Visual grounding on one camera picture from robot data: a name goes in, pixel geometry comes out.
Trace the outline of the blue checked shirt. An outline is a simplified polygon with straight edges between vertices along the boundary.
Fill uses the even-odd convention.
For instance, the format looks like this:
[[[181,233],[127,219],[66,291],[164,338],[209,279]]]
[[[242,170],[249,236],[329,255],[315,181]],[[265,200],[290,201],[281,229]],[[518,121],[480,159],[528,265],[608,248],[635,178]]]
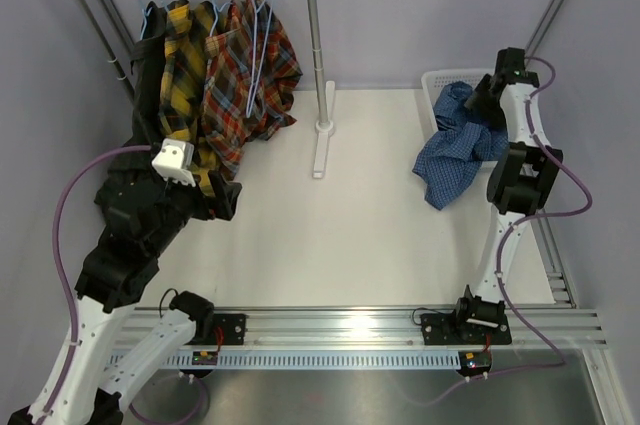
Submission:
[[[442,210],[473,183],[483,163],[498,160],[507,148],[506,130],[494,130],[465,106],[472,87],[446,85],[433,106],[436,132],[418,153],[412,173],[426,184],[425,201]]]

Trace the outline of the red plaid shirt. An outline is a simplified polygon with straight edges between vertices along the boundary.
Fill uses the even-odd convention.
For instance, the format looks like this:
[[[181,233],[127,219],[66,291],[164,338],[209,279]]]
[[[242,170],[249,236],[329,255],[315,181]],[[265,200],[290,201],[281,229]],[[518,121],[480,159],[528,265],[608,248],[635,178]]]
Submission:
[[[268,0],[232,2],[205,40],[201,128],[216,169],[237,175],[246,143],[293,125],[303,76],[294,47]]]

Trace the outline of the blue hanger of red shirt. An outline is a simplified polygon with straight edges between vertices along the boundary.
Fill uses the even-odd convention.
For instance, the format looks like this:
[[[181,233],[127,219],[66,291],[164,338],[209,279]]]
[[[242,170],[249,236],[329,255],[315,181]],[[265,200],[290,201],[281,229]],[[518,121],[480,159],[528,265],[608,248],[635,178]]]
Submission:
[[[218,25],[220,24],[221,19],[226,16],[230,3],[225,2],[222,5],[218,5],[216,0],[209,0],[209,2],[211,3],[214,15],[213,24],[209,31],[209,36],[213,37],[218,30]]]

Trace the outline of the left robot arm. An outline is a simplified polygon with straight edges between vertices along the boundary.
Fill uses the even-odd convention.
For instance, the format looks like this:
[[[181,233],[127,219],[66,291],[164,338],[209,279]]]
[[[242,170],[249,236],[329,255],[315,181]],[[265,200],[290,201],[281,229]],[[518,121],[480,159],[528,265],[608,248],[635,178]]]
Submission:
[[[120,187],[97,246],[86,256],[71,297],[67,341],[34,403],[14,412],[12,424],[119,424],[135,396],[182,346],[212,353],[240,346],[246,317],[215,311],[193,292],[178,293],[152,330],[114,365],[117,336],[159,271],[159,257],[191,219],[231,220],[242,186],[210,175],[214,194],[189,185],[144,179]]]

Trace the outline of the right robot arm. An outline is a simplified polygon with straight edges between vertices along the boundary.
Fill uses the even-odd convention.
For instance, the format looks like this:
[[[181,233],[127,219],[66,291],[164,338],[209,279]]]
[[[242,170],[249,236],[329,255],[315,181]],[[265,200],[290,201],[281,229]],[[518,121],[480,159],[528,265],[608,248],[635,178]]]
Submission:
[[[506,282],[529,220],[544,208],[559,172],[563,152],[553,148],[542,131],[534,92],[538,75],[525,68],[525,51],[506,48],[497,53],[494,73],[476,86],[468,108],[508,144],[491,172],[487,201],[491,222],[479,278],[458,299],[450,325],[465,345],[509,344]]]

